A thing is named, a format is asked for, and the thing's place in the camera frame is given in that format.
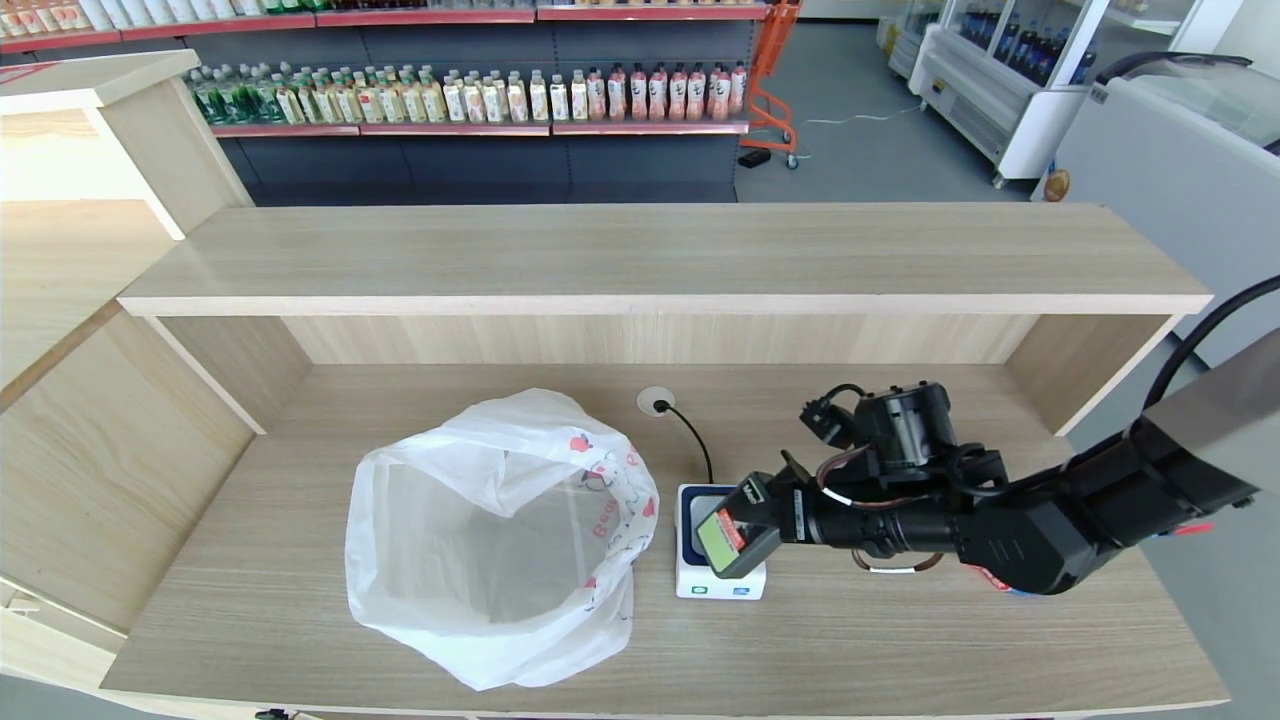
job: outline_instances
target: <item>chest freezer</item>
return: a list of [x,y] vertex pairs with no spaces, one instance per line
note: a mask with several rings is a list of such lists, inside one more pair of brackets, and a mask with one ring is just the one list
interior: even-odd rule
[[[1213,292],[1206,313],[1280,273],[1280,81],[1249,64],[1149,53],[1100,73],[1032,200],[1110,206]],[[1263,297],[1197,355],[1217,365],[1277,319]]]

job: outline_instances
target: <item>gray floor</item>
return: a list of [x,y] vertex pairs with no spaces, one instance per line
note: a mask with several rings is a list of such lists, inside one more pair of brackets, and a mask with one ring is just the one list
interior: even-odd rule
[[[913,96],[886,68],[874,28],[801,24],[771,87],[787,87],[797,120],[886,115]],[[842,126],[800,124],[801,151],[813,158],[787,170],[774,158],[739,169],[742,201],[1018,201],[1027,183],[996,191],[991,167],[933,113]],[[1134,418],[1160,363],[1161,347],[1071,433],[1085,447]],[[1260,720],[1280,714],[1280,624],[1267,610],[1280,597],[1270,557],[1280,547],[1280,498],[1260,495],[1245,511],[1215,518],[1211,534],[1148,541],[1142,550],[1204,646],[1234,701],[1199,711],[1135,715],[1149,720]],[[154,717],[95,698],[0,675],[0,717],[142,720]]]

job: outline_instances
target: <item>red shelf edge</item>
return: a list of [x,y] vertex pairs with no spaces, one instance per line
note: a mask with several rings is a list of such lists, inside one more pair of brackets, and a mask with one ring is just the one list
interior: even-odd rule
[[102,29],[92,32],[49,33],[36,37],[6,37],[0,41],[4,53],[35,53],[55,47],[79,47],[83,45],[113,45],[120,42],[120,31]]
[[369,136],[507,136],[507,137],[547,137],[550,136],[550,126],[474,126],[468,123],[458,124],[362,124],[360,135]]
[[216,35],[223,32],[256,32],[265,29],[302,29],[315,27],[315,15],[296,13],[289,15],[259,15],[252,18],[227,18],[198,23],[177,23],[166,26],[134,27],[122,29],[120,35],[129,40],[154,40],[157,37],[183,37],[187,35]]
[[317,13],[316,27],[531,23],[534,9],[352,10]]
[[552,135],[746,135],[750,120],[626,120],[626,122],[568,122],[553,123]]
[[547,20],[763,20],[768,5],[539,5]]
[[210,126],[214,137],[356,137],[358,126]]

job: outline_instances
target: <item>glass door refrigerator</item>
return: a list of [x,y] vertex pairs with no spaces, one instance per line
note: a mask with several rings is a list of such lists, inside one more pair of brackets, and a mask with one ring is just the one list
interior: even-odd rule
[[924,29],[942,17],[943,0],[909,0],[906,12],[899,19],[899,33],[888,55],[888,67],[904,78],[911,77],[915,58],[924,40]]
[[1140,51],[1211,53],[1242,1],[947,0],[908,87],[991,160],[993,186],[1034,179],[1100,68]]

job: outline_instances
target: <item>freezer lid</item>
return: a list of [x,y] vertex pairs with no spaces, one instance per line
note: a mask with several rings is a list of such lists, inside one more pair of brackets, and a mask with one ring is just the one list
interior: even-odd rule
[[1249,65],[1230,55],[1140,53],[1107,68],[1098,82],[1121,79],[1280,155],[1280,79]]

